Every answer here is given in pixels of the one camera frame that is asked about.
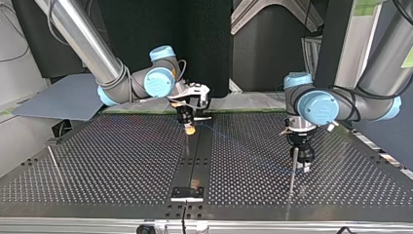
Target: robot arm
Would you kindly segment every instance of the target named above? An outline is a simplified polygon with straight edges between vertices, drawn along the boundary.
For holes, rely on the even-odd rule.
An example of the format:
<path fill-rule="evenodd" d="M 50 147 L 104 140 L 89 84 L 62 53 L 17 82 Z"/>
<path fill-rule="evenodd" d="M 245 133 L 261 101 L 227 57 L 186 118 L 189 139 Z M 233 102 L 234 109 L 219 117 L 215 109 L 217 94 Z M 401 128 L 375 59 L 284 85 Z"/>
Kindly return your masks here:
<path fill-rule="evenodd" d="M 142 98 L 168 98 L 178 113 L 178 120 L 191 135 L 194 108 L 207 107 L 209 88 L 201 84 L 186 84 L 176 55 L 170 46 L 153 50 L 149 57 L 153 65 L 133 74 L 109 50 L 77 0 L 35 0 L 67 43 L 94 75 L 98 94 L 106 105 L 115 105 Z M 190 98 L 200 98 L 198 106 Z"/>
<path fill-rule="evenodd" d="M 404 1 L 413 13 L 413 1 Z M 298 147 L 299 163 L 311 163 L 310 146 L 317 126 L 334 120 L 380 121 L 393 119 L 401 106 L 400 95 L 413 82 L 412 67 L 403 64 L 413 47 L 413 27 L 395 14 L 378 49 L 372 55 L 355 89 L 316 88 L 307 73 L 291 73 L 284 79 L 287 139 Z"/>

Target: pegboard surface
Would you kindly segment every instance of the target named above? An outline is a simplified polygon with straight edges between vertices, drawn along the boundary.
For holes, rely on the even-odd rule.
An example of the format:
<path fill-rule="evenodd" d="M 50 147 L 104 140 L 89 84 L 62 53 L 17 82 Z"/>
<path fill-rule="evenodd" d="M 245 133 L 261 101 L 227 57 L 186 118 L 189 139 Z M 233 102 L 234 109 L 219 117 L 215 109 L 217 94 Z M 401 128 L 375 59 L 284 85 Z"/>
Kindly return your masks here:
<path fill-rule="evenodd" d="M 175 116 L 101 116 L 1 190 L 3 203 L 163 205 L 185 134 Z"/>
<path fill-rule="evenodd" d="M 412 209 L 412 182 L 398 181 L 360 142 L 319 129 L 311 171 L 298 170 L 289 198 L 291 161 L 283 114 L 224 114 L 213 122 L 208 203 L 220 207 L 337 206 Z"/>

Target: blue joint cap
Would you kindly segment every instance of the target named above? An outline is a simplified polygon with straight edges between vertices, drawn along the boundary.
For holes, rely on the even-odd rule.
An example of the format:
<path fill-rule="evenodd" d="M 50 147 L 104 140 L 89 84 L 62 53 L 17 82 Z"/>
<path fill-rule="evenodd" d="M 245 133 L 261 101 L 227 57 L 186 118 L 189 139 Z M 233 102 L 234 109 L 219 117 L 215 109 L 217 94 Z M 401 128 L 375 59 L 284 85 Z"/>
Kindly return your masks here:
<path fill-rule="evenodd" d="M 338 116 L 339 105 L 336 98 L 325 91 L 311 91 L 300 97 L 298 113 L 314 125 L 332 123 Z"/>
<path fill-rule="evenodd" d="M 97 87 L 97 94 L 100 96 L 100 100 L 103 102 L 103 104 L 105 104 L 107 106 L 112 106 L 112 105 L 119 104 L 119 103 L 113 101 L 111 98 L 109 98 L 100 86 Z"/>
<path fill-rule="evenodd" d="M 400 107 L 401 107 L 401 98 L 395 97 L 393 99 L 392 107 L 389 109 L 389 111 L 383 117 L 375 121 L 393 119 L 398 114 L 398 112 L 400 112 Z"/>
<path fill-rule="evenodd" d="M 168 57 L 176 57 L 176 55 L 171 46 L 162 46 L 162 47 L 153 49 L 149 53 L 149 57 L 151 58 L 151 61 L 155 61 L 155 60 L 164 59 Z"/>
<path fill-rule="evenodd" d="M 172 92 L 175 85 L 173 74 L 164 67 L 155 67 L 150 70 L 143 80 L 143 87 L 149 96 L 163 98 Z"/>
<path fill-rule="evenodd" d="M 284 89 L 308 84 L 313 84 L 313 78 L 307 72 L 291 72 L 284 78 Z"/>

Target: black backdrop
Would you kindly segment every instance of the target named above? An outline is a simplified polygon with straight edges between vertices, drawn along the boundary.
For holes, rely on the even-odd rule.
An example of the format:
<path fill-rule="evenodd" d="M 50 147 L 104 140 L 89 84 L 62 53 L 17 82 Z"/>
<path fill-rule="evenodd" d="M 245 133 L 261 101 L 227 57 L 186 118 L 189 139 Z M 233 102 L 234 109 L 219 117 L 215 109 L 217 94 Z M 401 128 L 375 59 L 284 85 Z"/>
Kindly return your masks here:
<path fill-rule="evenodd" d="M 100 0 L 110 45 L 131 71 L 151 65 L 149 52 L 171 45 L 188 61 L 185 78 L 228 94 L 232 71 L 232 0 Z"/>

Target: gray wall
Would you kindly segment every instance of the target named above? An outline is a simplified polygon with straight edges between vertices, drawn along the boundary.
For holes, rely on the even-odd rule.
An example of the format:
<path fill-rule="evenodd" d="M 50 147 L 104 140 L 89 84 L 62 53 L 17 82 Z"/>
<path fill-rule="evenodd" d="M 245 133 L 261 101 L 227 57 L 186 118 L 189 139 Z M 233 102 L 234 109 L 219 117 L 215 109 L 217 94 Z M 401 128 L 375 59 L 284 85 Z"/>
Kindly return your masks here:
<path fill-rule="evenodd" d="M 325 19 L 328 0 L 312 2 Z M 303 23 L 289 10 L 263 9 L 234 36 L 233 80 L 244 91 L 274 91 L 289 72 L 305 70 L 303 36 Z"/>

